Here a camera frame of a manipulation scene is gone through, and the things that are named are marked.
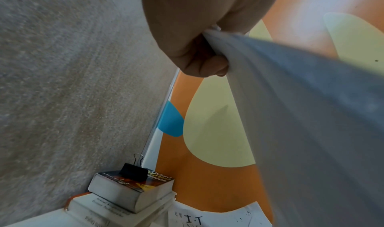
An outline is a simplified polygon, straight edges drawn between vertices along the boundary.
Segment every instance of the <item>skin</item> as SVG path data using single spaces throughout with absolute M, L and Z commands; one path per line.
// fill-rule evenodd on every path
M 190 76 L 224 76 L 228 60 L 217 56 L 202 32 L 217 24 L 222 31 L 246 33 L 275 0 L 142 0 L 160 49 Z

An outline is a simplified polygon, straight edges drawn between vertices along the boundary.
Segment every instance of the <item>blue shape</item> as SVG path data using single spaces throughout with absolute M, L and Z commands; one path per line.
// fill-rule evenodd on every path
M 176 107 L 167 101 L 157 128 L 173 137 L 183 135 L 184 118 Z

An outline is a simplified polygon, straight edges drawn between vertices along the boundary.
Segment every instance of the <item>binder clip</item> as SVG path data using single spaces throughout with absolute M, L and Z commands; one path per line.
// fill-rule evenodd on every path
M 135 163 L 133 165 L 125 163 L 119 174 L 134 181 L 146 181 L 148 170 L 141 167 L 144 156 L 142 154 L 134 154 L 134 157 Z

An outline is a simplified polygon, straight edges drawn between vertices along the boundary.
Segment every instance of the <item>person's arm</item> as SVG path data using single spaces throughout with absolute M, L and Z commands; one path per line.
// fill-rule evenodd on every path
M 275 0 L 142 0 L 160 49 L 187 75 L 224 76 L 228 61 L 216 56 L 202 32 L 217 24 L 223 31 L 246 33 Z

